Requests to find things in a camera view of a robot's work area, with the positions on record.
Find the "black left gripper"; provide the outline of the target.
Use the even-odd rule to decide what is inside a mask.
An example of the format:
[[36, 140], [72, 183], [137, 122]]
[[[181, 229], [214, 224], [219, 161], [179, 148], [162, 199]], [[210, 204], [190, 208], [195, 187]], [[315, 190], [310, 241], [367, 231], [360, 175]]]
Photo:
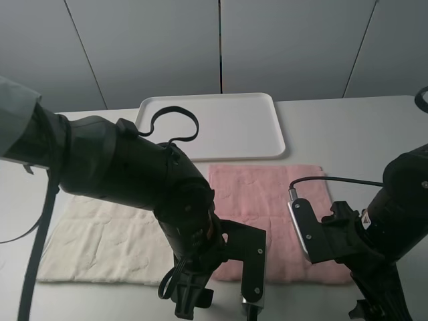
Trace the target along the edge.
[[195, 308], [209, 308], [213, 290], [206, 285], [213, 272], [231, 259], [224, 234], [233, 235], [234, 222], [218, 217], [171, 219], [167, 241], [174, 266], [167, 272], [167, 299], [175, 303], [175, 316], [192, 318]]

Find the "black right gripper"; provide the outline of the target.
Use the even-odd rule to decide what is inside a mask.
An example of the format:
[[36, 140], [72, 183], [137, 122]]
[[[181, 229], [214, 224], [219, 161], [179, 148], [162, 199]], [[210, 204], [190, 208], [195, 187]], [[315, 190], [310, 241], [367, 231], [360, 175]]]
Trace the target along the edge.
[[358, 211], [336, 201], [332, 214], [322, 218], [322, 229], [336, 263], [345, 265], [361, 294], [351, 320], [411, 320], [397, 265], [362, 238]]

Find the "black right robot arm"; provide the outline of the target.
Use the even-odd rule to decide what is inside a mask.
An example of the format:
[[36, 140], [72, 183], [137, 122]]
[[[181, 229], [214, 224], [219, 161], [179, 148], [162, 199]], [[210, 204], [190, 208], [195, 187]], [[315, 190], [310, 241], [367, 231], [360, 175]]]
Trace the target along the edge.
[[337, 263], [364, 296], [351, 319], [410, 320], [397, 262], [427, 236], [427, 146], [398, 156], [361, 213], [335, 202], [322, 227]]

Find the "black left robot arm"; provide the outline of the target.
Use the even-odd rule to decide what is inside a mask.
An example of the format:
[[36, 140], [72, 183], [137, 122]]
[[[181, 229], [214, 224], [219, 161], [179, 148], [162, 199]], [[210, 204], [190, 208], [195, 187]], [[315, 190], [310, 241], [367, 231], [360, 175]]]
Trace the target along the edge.
[[190, 320], [208, 308], [207, 282], [223, 262], [214, 191], [172, 138], [155, 144], [133, 123], [99, 116], [71, 121], [41, 106], [41, 96], [1, 79], [1, 158], [44, 167], [48, 186], [24, 278], [18, 319], [28, 320], [42, 249], [59, 190], [149, 210], [173, 249], [174, 268], [158, 295]]

